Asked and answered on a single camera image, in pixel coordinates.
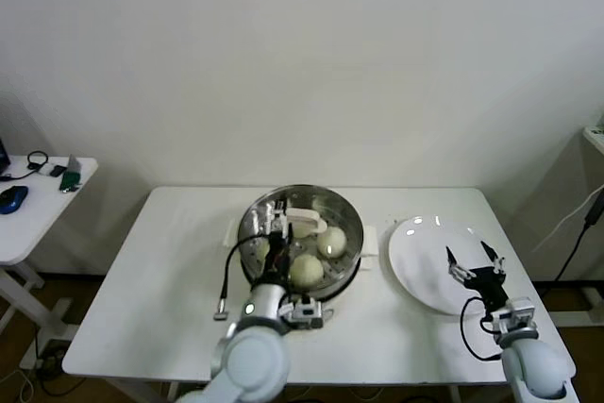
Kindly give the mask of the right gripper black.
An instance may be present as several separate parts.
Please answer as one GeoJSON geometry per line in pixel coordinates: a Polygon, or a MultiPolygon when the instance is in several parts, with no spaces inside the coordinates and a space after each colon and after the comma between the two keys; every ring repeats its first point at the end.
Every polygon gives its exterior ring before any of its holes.
{"type": "Polygon", "coordinates": [[[508,295],[503,288],[506,280],[504,270],[505,258],[499,256],[495,250],[484,241],[480,242],[490,264],[482,269],[469,270],[458,264],[451,249],[445,248],[448,262],[448,273],[455,280],[464,280],[463,286],[468,290],[479,293],[485,309],[488,313],[502,309],[507,301],[508,295]]]}

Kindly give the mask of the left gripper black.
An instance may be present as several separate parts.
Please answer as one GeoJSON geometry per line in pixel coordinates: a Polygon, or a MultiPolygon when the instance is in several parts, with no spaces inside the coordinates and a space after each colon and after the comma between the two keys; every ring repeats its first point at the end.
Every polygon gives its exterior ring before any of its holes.
{"type": "Polygon", "coordinates": [[[277,235],[269,240],[269,251],[264,259],[261,282],[288,287],[290,271],[290,250],[286,240],[289,238],[289,222],[285,214],[287,199],[280,198],[272,202],[272,215],[264,222],[266,235],[277,235]]]}

